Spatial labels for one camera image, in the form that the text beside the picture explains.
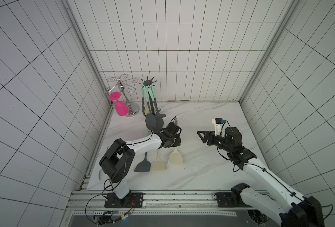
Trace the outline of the beige spatula grey handle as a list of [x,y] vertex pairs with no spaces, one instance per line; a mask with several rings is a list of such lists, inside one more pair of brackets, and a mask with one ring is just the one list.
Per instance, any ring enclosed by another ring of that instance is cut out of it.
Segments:
[[175,165],[175,166],[182,166],[184,164],[183,156],[178,151],[178,147],[181,144],[180,135],[177,135],[175,144],[177,145],[175,146],[174,151],[169,155],[168,164]]

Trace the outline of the beige spatula green handle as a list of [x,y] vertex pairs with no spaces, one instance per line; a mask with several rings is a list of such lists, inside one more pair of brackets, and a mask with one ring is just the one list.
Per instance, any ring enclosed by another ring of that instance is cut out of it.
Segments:
[[151,163],[150,171],[151,172],[158,172],[158,171],[165,171],[165,170],[166,170],[166,164],[160,158],[160,151],[157,150],[157,158]]

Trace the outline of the grey spatula green handle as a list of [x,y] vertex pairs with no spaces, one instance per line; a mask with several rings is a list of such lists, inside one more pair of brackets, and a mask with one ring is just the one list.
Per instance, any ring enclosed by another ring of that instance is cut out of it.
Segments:
[[136,168],[134,169],[134,172],[146,173],[146,172],[150,172],[150,168],[151,168],[151,162],[148,161],[147,153],[145,153],[143,161],[137,164]]

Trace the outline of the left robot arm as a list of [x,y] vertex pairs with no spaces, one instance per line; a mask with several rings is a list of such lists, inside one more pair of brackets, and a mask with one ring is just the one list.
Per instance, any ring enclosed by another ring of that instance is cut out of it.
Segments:
[[160,148],[181,145],[181,128],[177,120],[172,120],[167,127],[153,131],[150,136],[136,141],[115,140],[99,161],[102,171],[108,175],[112,194],[120,202],[130,199],[131,190],[125,180],[135,155],[145,154]]

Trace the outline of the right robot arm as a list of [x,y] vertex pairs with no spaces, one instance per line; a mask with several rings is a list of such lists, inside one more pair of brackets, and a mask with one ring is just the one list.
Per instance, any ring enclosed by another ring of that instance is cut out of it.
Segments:
[[204,144],[226,151],[235,166],[254,178],[271,195],[264,196],[248,184],[240,183],[231,189],[230,200],[234,206],[251,206],[282,227],[324,226],[320,202],[313,196],[305,197],[270,171],[243,146],[242,135],[236,127],[227,127],[224,136],[213,131],[198,131],[197,134]]

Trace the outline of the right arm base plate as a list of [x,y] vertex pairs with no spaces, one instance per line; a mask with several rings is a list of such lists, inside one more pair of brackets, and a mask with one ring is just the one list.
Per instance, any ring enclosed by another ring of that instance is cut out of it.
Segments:
[[251,208],[236,192],[215,193],[213,198],[217,201],[219,208]]

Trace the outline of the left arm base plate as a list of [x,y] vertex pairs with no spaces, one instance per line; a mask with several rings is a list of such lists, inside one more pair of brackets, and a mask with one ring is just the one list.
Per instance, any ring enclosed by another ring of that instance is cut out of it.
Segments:
[[141,208],[144,193],[129,192],[126,197],[119,199],[114,193],[108,193],[105,208]]

